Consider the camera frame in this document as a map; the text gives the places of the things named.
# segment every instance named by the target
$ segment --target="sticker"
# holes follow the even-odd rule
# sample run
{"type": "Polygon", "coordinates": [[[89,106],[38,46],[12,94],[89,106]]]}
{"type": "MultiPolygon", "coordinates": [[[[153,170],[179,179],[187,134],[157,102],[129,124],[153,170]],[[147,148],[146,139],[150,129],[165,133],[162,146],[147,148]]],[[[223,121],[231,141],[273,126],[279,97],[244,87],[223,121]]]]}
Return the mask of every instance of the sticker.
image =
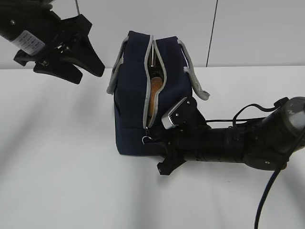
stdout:
{"type": "Polygon", "coordinates": [[[27,30],[23,31],[12,43],[31,56],[36,55],[46,46],[27,30]]]}

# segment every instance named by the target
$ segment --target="lunch bag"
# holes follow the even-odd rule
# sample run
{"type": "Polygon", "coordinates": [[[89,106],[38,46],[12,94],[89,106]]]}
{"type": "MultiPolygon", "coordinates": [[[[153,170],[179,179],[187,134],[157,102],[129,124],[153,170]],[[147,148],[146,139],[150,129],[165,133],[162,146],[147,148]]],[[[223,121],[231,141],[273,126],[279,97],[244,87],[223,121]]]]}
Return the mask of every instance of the lunch bag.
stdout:
{"type": "Polygon", "coordinates": [[[152,35],[129,32],[112,70],[107,93],[114,95],[116,145],[122,155],[152,156],[159,153],[143,143],[151,129],[162,129],[162,116],[178,101],[192,96],[203,100],[185,45],[177,37],[154,40],[152,35]],[[162,75],[161,88],[151,99],[150,61],[153,55],[162,75]]]}

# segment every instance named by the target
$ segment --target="gray bag handle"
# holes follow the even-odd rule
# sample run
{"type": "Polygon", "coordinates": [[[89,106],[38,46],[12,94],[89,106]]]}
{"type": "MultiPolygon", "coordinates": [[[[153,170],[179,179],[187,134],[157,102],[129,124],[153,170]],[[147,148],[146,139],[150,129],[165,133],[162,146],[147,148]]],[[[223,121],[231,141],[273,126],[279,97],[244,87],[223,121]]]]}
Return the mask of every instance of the gray bag handle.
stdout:
{"type": "Polygon", "coordinates": [[[126,43],[127,43],[128,40],[129,40],[129,37],[126,37],[124,39],[124,41],[122,42],[119,55],[118,55],[118,57],[115,61],[115,64],[113,66],[109,86],[107,88],[107,93],[108,94],[112,94],[112,95],[114,94],[114,89],[115,89],[115,86],[116,86],[116,82],[118,80],[120,65],[124,63],[123,54],[124,54],[125,46],[126,46],[126,43]]]}
{"type": "Polygon", "coordinates": [[[178,44],[181,45],[182,52],[183,52],[184,56],[186,57],[188,67],[184,67],[184,72],[188,73],[194,92],[202,100],[205,100],[205,101],[208,100],[210,97],[210,94],[208,92],[202,90],[202,87],[201,87],[201,85],[197,79],[197,76],[195,74],[195,71],[194,71],[192,59],[185,47],[185,44],[181,40],[178,40],[178,44]]]}

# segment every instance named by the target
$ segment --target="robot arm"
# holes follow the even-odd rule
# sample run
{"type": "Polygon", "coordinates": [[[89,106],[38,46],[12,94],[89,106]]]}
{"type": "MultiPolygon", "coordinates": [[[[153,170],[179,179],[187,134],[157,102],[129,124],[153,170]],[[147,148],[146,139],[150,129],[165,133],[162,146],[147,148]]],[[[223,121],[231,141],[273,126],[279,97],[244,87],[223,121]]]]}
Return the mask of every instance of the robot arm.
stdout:
{"type": "Polygon", "coordinates": [[[83,15],[61,20],[51,2],[0,0],[0,36],[20,48],[14,60],[76,84],[82,73],[74,65],[101,77],[105,67],[88,38],[92,24],[83,15]]]}
{"type": "MultiPolygon", "coordinates": [[[[162,145],[161,175],[170,175],[186,161],[244,163],[274,171],[305,127],[305,97],[284,98],[270,110],[274,112],[266,118],[212,129],[197,110],[195,99],[184,98],[163,116],[167,130],[152,132],[154,140],[146,144],[162,145]]],[[[295,151],[304,146],[302,139],[295,151]]]]}

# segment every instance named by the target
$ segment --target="black cable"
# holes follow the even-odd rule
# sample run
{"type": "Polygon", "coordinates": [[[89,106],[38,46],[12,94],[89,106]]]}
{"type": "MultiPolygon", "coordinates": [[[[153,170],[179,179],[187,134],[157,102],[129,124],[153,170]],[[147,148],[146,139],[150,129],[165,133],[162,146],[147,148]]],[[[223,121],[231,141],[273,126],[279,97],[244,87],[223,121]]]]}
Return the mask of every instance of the black cable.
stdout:
{"type": "Polygon", "coordinates": [[[305,128],[302,130],[300,136],[295,140],[295,142],[291,145],[290,149],[288,150],[288,152],[286,153],[285,157],[283,158],[282,162],[280,163],[280,165],[278,166],[278,168],[275,170],[275,172],[272,174],[272,176],[270,177],[270,180],[264,190],[263,196],[261,198],[261,201],[258,205],[258,209],[257,209],[257,213],[256,213],[256,217],[255,217],[255,224],[254,224],[254,229],[258,229],[258,223],[259,223],[259,219],[262,213],[262,209],[264,206],[264,203],[267,199],[268,193],[273,185],[273,183],[275,182],[275,179],[277,178],[277,176],[280,174],[281,170],[283,169],[283,167],[286,165],[286,163],[288,162],[290,156],[292,155],[292,153],[297,149],[297,147],[300,145],[301,141],[303,140],[305,136],[305,128]]]}
{"type": "Polygon", "coordinates": [[[237,121],[237,117],[241,114],[241,112],[243,112],[246,108],[250,107],[250,106],[254,106],[258,109],[260,109],[261,111],[264,112],[272,112],[275,111],[278,107],[273,107],[273,108],[264,108],[258,104],[250,104],[248,106],[245,106],[243,109],[241,109],[233,118],[233,127],[236,127],[236,121],[237,121]]]}
{"type": "MultiPolygon", "coordinates": [[[[237,122],[247,122],[247,121],[251,121],[254,119],[264,119],[264,118],[245,118],[245,119],[236,119],[237,122]]],[[[233,119],[213,119],[213,120],[207,120],[207,123],[220,123],[220,122],[224,122],[224,123],[230,123],[232,122],[233,119]]]]}
{"type": "Polygon", "coordinates": [[[212,45],[212,39],[213,39],[213,33],[214,33],[214,26],[215,26],[215,20],[216,20],[217,6],[218,6],[218,0],[216,0],[214,19],[213,19],[213,25],[212,25],[212,32],[211,32],[211,38],[210,38],[210,45],[209,45],[209,52],[208,52],[208,57],[206,59],[206,67],[208,67],[208,64],[209,64],[210,51],[211,51],[211,45],[212,45]]]}
{"type": "Polygon", "coordinates": [[[75,0],[75,4],[76,4],[76,9],[77,9],[77,14],[80,15],[81,14],[80,7],[78,5],[78,1],[77,0],[75,0]]]}

